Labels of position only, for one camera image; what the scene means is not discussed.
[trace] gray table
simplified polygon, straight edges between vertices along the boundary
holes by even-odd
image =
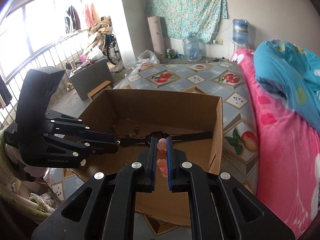
[[[71,72],[70,80],[82,101],[88,99],[88,93],[105,81],[113,82],[107,60],[103,57],[95,63]]]

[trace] cardboard box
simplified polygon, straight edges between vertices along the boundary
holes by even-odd
[[[143,137],[153,131],[184,134],[213,131],[213,139],[174,143],[186,152],[188,161],[205,171],[218,174],[222,148],[222,101],[219,97],[192,93],[155,90],[105,90],[80,116],[92,130],[108,133],[118,119],[129,118],[139,123]],[[135,124],[122,122],[118,134],[132,133]],[[115,154],[91,155],[86,165],[75,169],[86,181],[96,172],[118,172],[136,161],[146,146],[119,147]],[[151,194],[137,193],[136,211],[181,226],[190,226],[187,193],[171,193],[168,179],[156,169],[156,189]]]

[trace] metal railing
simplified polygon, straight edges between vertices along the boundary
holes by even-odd
[[[5,84],[12,95],[12,100],[8,106],[0,109],[0,123],[2,127],[7,127],[15,120],[17,105],[21,88],[27,75],[27,72],[36,67],[55,66],[66,69],[66,63],[72,60],[77,61],[87,47],[88,31],[73,33],[55,43],[52,43],[28,59],[23,65],[17,68],[6,80]],[[66,89],[66,83],[70,82],[68,75],[65,73],[57,92],[52,96],[56,100],[62,96]]]

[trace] wheel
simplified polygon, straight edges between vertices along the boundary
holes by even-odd
[[[120,55],[118,43],[116,40],[111,42],[110,45],[108,46],[107,57],[113,65],[117,65],[121,60],[121,55]]]

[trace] teal floral fabric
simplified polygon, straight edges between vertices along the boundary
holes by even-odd
[[[160,16],[163,36],[183,39],[191,31],[211,43],[221,19],[228,18],[226,0],[146,0],[146,17]]]

